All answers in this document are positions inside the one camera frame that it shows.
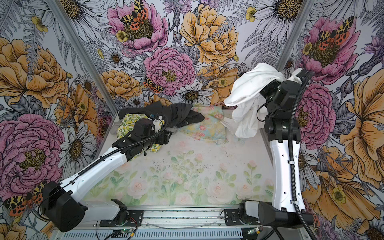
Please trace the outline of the white cloth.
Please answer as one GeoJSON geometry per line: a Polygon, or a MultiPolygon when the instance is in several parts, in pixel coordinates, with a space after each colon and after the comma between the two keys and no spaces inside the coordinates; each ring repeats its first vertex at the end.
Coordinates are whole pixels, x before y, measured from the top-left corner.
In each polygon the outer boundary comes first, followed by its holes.
{"type": "Polygon", "coordinates": [[[233,110],[231,119],[224,118],[221,123],[236,138],[247,139],[257,134],[261,122],[257,118],[257,110],[266,103],[261,91],[274,80],[281,83],[286,78],[274,67],[261,63],[234,82],[231,94],[224,100],[224,104],[236,109],[233,110]]]}

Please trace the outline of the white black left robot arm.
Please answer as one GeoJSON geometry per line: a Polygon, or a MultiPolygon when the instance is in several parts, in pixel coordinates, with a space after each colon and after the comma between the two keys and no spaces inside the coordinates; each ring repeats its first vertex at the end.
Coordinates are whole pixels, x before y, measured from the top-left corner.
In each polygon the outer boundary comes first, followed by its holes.
{"type": "Polygon", "coordinates": [[[78,173],[50,182],[43,188],[42,214],[61,232],[71,231],[81,223],[107,221],[123,226],[128,221],[128,208],[117,199],[108,202],[85,202],[85,195],[108,174],[154,145],[168,144],[172,133],[168,119],[151,115],[135,122],[132,131],[115,141],[97,160],[78,173]]]}

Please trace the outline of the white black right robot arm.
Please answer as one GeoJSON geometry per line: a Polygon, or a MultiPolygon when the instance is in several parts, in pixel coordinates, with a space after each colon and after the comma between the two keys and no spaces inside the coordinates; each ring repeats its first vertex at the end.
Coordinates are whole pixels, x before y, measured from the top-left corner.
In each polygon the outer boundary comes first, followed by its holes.
{"type": "Polygon", "coordinates": [[[300,83],[273,81],[261,94],[268,114],[264,123],[272,151],[276,187],[271,203],[243,200],[239,207],[244,225],[261,224],[281,228],[302,228],[314,222],[301,196],[299,151],[301,128],[296,120],[299,103],[314,72],[301,70],[300,83]]]}

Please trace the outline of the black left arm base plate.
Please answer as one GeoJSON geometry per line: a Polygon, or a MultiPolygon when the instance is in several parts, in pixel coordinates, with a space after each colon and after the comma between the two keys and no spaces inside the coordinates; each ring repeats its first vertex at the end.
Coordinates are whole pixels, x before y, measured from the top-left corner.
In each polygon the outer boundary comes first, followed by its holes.
{"type": "Polygon", "coordinates": [[[101,220],[100,227],[140,227],[142,225],[143,210],[127,210],[119,213],[113,220],[101,220]]]}

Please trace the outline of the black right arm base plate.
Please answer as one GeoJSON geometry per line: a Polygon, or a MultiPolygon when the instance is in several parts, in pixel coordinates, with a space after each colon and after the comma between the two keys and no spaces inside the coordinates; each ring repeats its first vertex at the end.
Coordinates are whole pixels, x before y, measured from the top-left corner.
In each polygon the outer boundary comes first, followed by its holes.
{"type": "Polygon", "coordinates": [[[241,219],[239,209],[224,209],[221,217],[224,219],[226,226],[246,226],[250,224],[241,219]]]}

